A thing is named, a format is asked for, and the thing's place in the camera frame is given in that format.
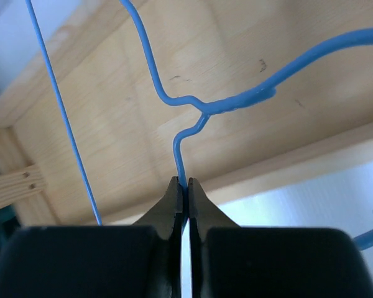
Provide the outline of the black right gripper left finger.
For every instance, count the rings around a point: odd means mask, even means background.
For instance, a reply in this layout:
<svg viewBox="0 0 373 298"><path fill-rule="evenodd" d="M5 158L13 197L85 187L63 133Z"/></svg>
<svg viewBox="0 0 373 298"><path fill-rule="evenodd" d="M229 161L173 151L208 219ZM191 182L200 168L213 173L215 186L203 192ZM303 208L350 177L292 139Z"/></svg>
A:
<svg viewBox="0 0 373 298"><path fill-rule="evenodd" d="M131 225L19 229L0 254L0 297L180 297L183 191Z"/></svg>

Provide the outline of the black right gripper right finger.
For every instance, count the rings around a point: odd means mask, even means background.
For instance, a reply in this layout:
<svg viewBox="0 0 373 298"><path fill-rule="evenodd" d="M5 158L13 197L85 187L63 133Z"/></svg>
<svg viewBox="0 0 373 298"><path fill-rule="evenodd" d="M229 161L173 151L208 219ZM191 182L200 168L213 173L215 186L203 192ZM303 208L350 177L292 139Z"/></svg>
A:
<svg viewBox="0 0 373 298"><path fill-rule="evenodd" d="M334 228L241 227L188 183L193 297L373 297L357 245Z"/></svg>

